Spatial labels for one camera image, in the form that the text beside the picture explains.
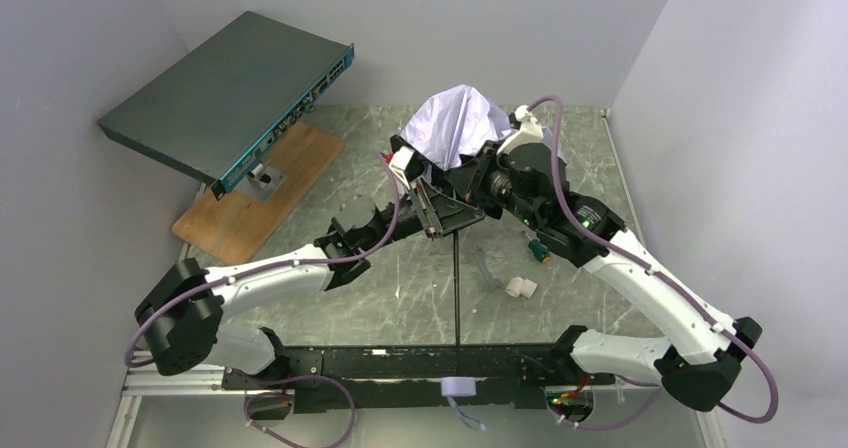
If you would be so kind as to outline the purple umbrella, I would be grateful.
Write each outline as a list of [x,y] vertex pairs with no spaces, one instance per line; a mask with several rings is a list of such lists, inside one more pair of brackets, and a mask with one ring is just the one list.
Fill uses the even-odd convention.
[[[540,144],[560,155],[555,128],[563,125],[564,107],[558,97],[554,126],[543,127]],[[506,112],[477,88],[460,84],[429,97],[399,135],[435,168],[447,170],[460,166],[461,155],[476,155],[485,142],[501,143],[517,128],[512,128]]]

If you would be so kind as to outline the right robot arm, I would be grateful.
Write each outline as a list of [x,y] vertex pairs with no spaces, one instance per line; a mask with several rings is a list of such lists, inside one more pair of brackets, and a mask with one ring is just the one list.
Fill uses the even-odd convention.
[[657,383],[696,411],[721,406],[762,334],[755,320],[732,318],[665,273],[621,217],[570,190],[565,162],[546,145],[500,154],[487,144],[462,160],[443,178],[463,201],[493,218],[515,216],[553,255],[614,288],[662,334],[634,338],[571,325],[551,349],[562,376],[622,375]]

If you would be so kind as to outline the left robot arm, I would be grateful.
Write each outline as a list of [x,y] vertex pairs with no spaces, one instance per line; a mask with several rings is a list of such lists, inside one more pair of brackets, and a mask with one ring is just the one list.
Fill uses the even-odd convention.
[[368,256],[417,233],[452,234],[482,221],[483,210],[424,181],[396,192],[384,209],[368,197],[348,201],[327,232],[290,253],[241,265],[203,268],[175,262],[135,309],[132,341],[144,341],[147,363],[175,376],[204,363],[247,374],[279,371],[285,358],[268,328],[231,326],[232,317],[287,297],[323,293],[352,283],[370,267]]

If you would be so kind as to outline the white pipe elbow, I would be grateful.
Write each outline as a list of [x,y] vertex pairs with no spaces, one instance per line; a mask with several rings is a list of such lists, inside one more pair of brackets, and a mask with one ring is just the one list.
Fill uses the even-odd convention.
[[526,278],[513,277],[505,286],[504,291],[513,298],[525,297],[532,298],[538,285]]

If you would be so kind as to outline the wooden board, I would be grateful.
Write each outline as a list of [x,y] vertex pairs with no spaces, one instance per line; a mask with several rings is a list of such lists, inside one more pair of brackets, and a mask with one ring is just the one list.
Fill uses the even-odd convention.
[[341,138],[298,122],[264,156],[265,187],[243,179],[220,199],[207,191],[171,231],[226,265],[246,263],[344,147]]

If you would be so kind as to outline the green handled screwdriver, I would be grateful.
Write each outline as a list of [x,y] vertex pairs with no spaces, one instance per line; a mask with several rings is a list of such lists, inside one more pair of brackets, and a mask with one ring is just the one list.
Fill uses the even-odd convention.
[[541,264],[549,263],[551,260],[549,250],[537,238],[534,238],[529,233],[523,232],[523,236],[527,239],[527,247],[534,259]]

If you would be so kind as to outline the metal switch stand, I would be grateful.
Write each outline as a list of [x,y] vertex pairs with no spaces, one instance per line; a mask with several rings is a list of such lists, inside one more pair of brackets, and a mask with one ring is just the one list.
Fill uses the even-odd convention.
[[285,180],[285,173],[260,162],[247,172],[244,180],[239,183],[239,190],[264,203],[270,200]]

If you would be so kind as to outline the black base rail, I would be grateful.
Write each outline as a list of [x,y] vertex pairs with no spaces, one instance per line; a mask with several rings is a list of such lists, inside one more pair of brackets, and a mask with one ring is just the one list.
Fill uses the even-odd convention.
[[519,409],[543,408],[543,392],[588,392],[614,382],[609,374],[586,374],[551,344],[293,346],[283,356],[281,367],[259,376],[226,369],[222,388],[285,388],[295,413],[312,414],[350,402],[360,409],[444,406],[445,377],[475,379],[472,405]]

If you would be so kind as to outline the dark network switch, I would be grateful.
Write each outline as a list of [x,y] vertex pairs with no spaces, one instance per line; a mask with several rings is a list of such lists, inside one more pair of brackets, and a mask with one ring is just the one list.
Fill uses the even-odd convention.
[[336,42],[246,11],[97,122],[111,140],[232,192],[354,60]]

